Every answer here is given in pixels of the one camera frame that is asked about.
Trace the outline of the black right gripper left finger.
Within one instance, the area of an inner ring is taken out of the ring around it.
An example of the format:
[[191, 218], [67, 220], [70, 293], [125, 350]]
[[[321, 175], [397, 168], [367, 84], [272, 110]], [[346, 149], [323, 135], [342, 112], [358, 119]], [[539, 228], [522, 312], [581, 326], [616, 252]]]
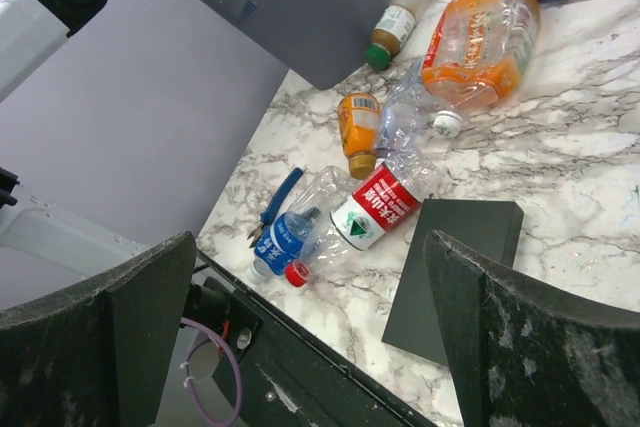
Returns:
[[4, 426], [150, 426], [197, 249], [176, 235], [1, 313]]

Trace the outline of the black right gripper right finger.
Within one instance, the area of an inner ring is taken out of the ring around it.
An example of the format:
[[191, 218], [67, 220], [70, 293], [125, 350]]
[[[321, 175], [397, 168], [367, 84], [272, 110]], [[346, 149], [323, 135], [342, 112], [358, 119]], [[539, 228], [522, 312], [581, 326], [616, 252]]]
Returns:
[[636, 426], [639, 315], [466, 253], [481, 274], [478, 358], [454, 347], [449, 369], [466, 426]]

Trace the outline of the large orange juice bottle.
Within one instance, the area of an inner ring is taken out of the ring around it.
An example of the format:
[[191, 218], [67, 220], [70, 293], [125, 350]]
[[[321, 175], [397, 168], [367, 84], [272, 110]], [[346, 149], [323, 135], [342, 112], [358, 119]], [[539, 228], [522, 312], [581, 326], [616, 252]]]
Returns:
[[537, 0], [452, 0], [434, 30], [422, 81], [445, 108], [475, 110], [513, 94], [540, 30]]

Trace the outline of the blue label bottle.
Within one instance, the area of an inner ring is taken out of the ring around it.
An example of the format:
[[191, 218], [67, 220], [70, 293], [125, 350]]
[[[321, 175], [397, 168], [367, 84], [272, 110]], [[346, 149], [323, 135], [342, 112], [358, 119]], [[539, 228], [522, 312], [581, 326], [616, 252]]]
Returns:
[[249, 282], [260, 284], [283, 275], [314, 227], [356, 184], [356, 179], [339, 167], [329, 166], [317, 173], [287, 209], [279, 210], [252, 248], [254, 260], [246, 270]]

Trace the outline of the red label water bottle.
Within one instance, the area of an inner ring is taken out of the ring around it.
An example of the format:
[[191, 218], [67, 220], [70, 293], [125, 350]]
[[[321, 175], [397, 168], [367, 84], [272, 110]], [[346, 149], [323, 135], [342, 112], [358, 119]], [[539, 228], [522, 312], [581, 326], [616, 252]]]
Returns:
[[302, 287], [323, 271], [361, 256], [436, 193], [441, 174], [421, 152], [394, 152], [355, 190], [318, 219], [297, 258], [285, 268], [290, 285]]

